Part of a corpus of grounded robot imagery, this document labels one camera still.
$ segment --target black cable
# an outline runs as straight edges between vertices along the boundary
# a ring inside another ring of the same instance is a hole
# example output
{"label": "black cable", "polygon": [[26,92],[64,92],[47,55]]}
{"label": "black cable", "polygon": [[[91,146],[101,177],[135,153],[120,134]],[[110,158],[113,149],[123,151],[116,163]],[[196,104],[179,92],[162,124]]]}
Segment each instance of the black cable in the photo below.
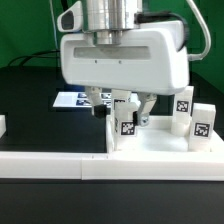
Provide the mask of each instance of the black cable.
{"label": "black cable", "polygon": [[61,0],[61,5],[64,10],[64,12],[68,9],[68,1],[67,0]]}
{"label": "black cable", "polygon": [[161,11],[161,12],[146,12],[146,13],[137,13],[135,15],[135,23],[150,23],[156,21],[167,21],[169,19],[177,19],[182,22],[184,27],[184,39],[181,46],[177,49],[177,51],[181,51],[184,46],[186,46],[187,41],[189,39],[189,27],[187,21],[180,15],[176,13],[172,13],[170,11]]}
{"label": "black cable", "polygon": [[30,56],[27,56],[23,61],[20,62],[20,66],[23,66],[25,63],[27,63],[29,60],[33,58],[33,56],[38,56],[38,55],[44,55],[44,54],[52,54],[52,53],[58,53],[60,52],[59,50],[48,50],[48,51],[40,51],[37,53],[34,53]]}
{"label": "black cable", "polygon": [[46,59],[59,59],[60,57],[47,57],[47,56],[39,56],[39,55],[28,55],[28,56],[20,56],[20,57],[17,57],[17,58],[14,58],[13,60],[11,60],[9,63],[8,63],[8,66],[11,66],[13,62],[19,60],[19,59],[22,59],[22,58],[27,58],[27,57],[31,57],[31,58],[46,58]]}

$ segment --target black qr-like code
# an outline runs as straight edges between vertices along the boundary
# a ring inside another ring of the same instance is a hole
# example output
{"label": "black qr-like code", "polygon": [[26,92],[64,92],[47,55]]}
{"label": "black qr-like code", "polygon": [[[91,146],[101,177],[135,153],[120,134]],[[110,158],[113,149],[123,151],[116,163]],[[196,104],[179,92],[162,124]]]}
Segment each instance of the black qr-like code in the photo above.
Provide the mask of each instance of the black qr-like code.
{"label": "black qr-like code", "polygon": [[77,106],[91,106],[88,100],[77,100],[76,105]]}
{"label": "black qr-like code", "polygon": [[188,101],[177,101],[177,111],[178,112],[188,112],[189,102]]}
{"label": "black qr-like code", "polygon": [[102,99],[110,100],[111,99],[111,93],[101,93]]}
{"label": "black qr-like code", "polygon": [[194,135],[199,137],[208,137],[210,130],[210,124],[196,123]]}
{"label": "black qr-like code", "polygon": [[121,135],[135,135],[135,125],[133,122],[121,123]]}
{"label": "black qr-like code", "polygon": [[78,98],[87,98],[85,93],[79,93]]}
{"label": "black qr-like code", "polygon": [[103,104],[106,105],[107,107],[111,107],[111,101],[104,100]]}

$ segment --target green backdrop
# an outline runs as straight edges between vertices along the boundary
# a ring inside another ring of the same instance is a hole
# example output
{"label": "green backdrop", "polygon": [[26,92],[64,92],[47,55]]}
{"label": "green backdrop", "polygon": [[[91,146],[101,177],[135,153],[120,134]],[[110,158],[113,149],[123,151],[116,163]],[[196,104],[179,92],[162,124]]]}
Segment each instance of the green backdrop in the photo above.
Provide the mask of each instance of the green backdrop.
{"label": "green backdrop", "polygon": [[[62,7],[59,0],[52,2],[57,17]],[[195,0],[195,3],[210,29],[212,48],[203,61],[191,62],[190,69],[224,92],[224,2]],[[186,0],[145,0],[144,8],[150,11],[169,9],[181,14],[190,26],[188,51],[199,53],[203,50],[203,34]],[[0,1],[0,67],[6,66],[15,57],[51,49],[55,49],[55,43],[48,0]],[[27,65],[55,66],[57,60],[33,59]]]}

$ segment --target white block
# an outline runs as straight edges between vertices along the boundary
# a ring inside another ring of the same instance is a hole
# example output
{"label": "white block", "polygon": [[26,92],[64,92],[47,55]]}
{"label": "white block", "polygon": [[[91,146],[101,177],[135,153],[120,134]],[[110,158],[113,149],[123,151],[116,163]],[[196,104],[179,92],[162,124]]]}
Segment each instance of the white block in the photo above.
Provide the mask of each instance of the white block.
{"label": "white block", "polygon": [[216,115],[215,105],[199,104],[199,103],[194,104],[194,110],[192,114],[193,121],[214,123],[215,115]]}
{"label": "white block", "polygon": [[0,115],[0,138],[6,132],[5,116]]}
{"label": "white block", "polygon": [[111,127],[114,130],[115,108],[118,103],[128,103],[131,100],[131,91],[111,90]]}
{"label": "white block", "polygon": [[173,135],[183,137],[189,134],[193,92],[194,87],[187,86],[183,92],[175,95],[171,125]]}
{"label": "white block", "polygon": [[133,112],[138,110],[136,103],[120,103],[116,105],[114,125],[114,148],[135,149],[137,126],[133,123]]}
{"label": "white block", "polygon": [[211,137],[215,115],[215,105],[194,104],[189,137],[189,151],[211,151]]}
{"label": "white block", "polygon": [[191,126],[191,118],[189,119],[187,124],[177,122],[175,119],[172,119],[171,133],[179,137],[188,136],[190,133],[190,126]]}

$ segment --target black table surface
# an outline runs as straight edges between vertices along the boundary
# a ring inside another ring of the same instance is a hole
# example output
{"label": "black table surface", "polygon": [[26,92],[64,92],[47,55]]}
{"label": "black table surface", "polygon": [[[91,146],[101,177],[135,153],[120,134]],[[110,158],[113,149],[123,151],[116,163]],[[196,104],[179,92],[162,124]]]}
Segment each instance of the black table surface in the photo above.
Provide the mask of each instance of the black table surface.
{"label": "black table surface", "polygon": [[[216,105],[215,131],[224,137],[224,95],[191,75],[194,102]],[[90,109],[55,109],[59,91],[76,87],[55,68],[0,69],[0,114],[7,118],[1,151],[102,153],[105,119]],[[171,115],[173,97],[152,114]],[[224,183],[199,181],[0,180],[1,223],[223,224]]]}

